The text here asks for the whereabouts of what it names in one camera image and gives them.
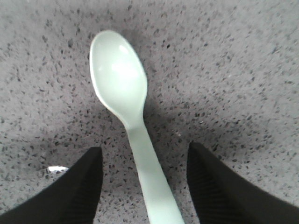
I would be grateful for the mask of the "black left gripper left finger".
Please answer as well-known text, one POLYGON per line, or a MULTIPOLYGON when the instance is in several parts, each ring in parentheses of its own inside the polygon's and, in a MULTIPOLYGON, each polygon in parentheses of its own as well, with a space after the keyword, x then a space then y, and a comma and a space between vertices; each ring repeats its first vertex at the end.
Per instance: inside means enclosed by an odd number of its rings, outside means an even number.
POLYGON ((92 224, 103 183, 100 147, 91 147, 53 184, 0 216, 2 224, 92 224))

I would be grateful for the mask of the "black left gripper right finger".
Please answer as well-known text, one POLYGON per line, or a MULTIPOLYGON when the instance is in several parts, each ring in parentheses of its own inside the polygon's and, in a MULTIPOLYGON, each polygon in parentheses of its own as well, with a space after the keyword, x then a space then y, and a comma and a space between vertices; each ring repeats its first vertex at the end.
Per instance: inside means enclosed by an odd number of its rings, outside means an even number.
POLYGON ((200 143, 189 144, 187 183, 202 224, 297 224, 298 207, 250 183, 200 143))

